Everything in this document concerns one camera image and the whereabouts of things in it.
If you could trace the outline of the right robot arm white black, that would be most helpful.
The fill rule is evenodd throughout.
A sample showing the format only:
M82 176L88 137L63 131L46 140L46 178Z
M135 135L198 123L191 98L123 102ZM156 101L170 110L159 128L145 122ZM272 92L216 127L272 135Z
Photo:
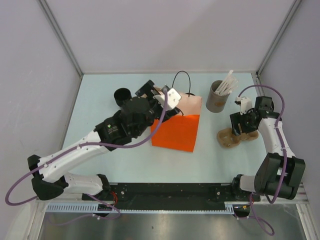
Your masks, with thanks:
M254 176L237 175L239 183L230 188L231 196L242 201L249 192L254 192L275 199L294 199L306 164L290 149L272 98L258 96L252 103L250 98L238 96L235 103L240 111L230 115L232 134L239 137L258 132L263 139L266 157Z

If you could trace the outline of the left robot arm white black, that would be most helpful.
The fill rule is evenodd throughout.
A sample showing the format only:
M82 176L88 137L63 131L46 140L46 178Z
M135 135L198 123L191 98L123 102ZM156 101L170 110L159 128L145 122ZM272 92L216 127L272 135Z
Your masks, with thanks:
M32 172L32 188L42 200L52 200L63 193L82 194L83 200L91 196L105 200L110 196L111 186L103 174L84 176L70 170L96 156L118 148L129 148L132 139L137 139L153 125L161 124L177 115L182 96L167 85L155 86L148 80L135 96L127 88L114 92L119 110L95 126L88 135L69 147L47 157L30 156L29 170Z

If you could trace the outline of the brown pulp cup carrier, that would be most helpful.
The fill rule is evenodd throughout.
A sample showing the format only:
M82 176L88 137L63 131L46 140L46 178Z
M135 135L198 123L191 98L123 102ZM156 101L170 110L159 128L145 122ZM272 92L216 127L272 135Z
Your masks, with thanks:
M258 131L234 135L231 128L222 129L216 135L217 141L220 146L226 149L237 147L242 142L254 141L258 137Z

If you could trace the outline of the grey straw holder cup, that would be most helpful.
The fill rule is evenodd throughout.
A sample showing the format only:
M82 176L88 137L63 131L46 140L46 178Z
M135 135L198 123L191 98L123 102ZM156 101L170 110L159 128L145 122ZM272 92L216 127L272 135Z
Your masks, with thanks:
M222 80L214 81L209 89L209 94L206 100L206 108L212 113L220 113L224 110L227 99L230 94L218 95L215 93L216 89L222 83Z

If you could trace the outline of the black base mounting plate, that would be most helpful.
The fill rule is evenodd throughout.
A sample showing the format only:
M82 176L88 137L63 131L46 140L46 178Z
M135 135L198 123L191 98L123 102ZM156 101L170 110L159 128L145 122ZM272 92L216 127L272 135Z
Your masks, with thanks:
M248 202L250 193L232 183L117 183L95 195L118 206L187 206Z

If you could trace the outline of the left black coffee cup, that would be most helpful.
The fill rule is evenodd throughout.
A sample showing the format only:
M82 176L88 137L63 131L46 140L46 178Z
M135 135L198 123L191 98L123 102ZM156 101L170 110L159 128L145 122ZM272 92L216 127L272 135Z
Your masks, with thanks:
M122 107L127 101L129 101L132 98L131 91L128 88L119 88L117 89L113 97L115 99L116 104L119 107Z

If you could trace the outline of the orange paper bag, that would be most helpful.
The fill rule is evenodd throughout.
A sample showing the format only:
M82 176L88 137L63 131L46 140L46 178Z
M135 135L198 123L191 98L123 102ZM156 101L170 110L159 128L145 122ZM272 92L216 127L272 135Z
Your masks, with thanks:
M192 153L196 145L202 97L180 93L178 114L163 122L151 138L154 147Z

